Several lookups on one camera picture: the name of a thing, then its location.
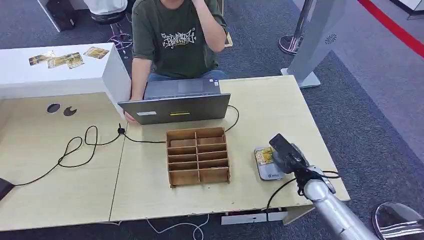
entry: stool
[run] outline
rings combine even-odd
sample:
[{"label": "stool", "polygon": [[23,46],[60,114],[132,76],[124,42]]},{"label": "stool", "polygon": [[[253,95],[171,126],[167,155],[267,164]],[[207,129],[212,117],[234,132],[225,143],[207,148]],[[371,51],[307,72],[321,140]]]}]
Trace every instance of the stool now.
[{"label": "stool", "polygon": [[108,43],[114,43],[117,50],[122,50],[123,54],[125,54],[124,58],[127,59],[127,53],[125,51],[126,48],[133,45],[133,39],[131,38],[130,34],[124,33],[122,31],[122,25],[120,21],[126,17],[126,12],[116,12],[112,14],[105,14],[105,15],[97,15],[94,13],[91,13],[91,19],[93,19],[96,23],[100,25],[110,25],[110,28],[112,29],[113,36],[107,40]]}]

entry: graphic print on t-shirt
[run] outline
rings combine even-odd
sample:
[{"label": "graphic print on t-shirt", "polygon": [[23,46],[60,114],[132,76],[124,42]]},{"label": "graphic print on t-shirt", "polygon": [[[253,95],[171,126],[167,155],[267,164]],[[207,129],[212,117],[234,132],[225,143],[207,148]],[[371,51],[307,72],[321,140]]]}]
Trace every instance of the graphic print on t-shirt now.
[{"label": "graphic print on t-shirt", "polygon": [[196,28],[193,27],[187,33],[177,32],[175,34],[166,35],[165,33],[161,33],[160,35],[163,38],[163,47],[174,49],[175,46],[178,45],[187,45],[194,44],[196,40],[195,36]]}]

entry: yellow label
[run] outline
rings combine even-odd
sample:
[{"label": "yellow label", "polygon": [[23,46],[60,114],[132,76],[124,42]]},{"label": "yellow label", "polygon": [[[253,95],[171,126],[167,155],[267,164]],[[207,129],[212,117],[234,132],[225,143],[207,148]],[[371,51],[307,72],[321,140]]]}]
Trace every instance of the yellow label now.
[{"label": "yellow label", "polygon": [[171,112],[170,116],[179,116],[179,115],[190,115],[189,112]]}]

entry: person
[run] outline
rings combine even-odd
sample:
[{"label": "person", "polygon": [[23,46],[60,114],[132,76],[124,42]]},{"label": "person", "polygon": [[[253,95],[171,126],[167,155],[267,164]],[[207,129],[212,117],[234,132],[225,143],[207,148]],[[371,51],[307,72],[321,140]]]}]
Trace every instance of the person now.
[{"label": "person", "polygon": [[217,0],[137,0],[130,101],[142,100],[150,81],[228,78],[215,55],[224,49],[226,27]]}]

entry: card holder stand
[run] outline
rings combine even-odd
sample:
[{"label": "card holder stand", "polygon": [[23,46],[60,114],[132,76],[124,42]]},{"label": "card holder stand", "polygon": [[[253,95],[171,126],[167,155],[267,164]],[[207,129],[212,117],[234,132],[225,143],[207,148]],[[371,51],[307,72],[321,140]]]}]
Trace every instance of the card holder stand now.
[{"label": "card holder stand", "polygon": [[223,127],[166,133],[169,184],[230,183],[230,161]]}]

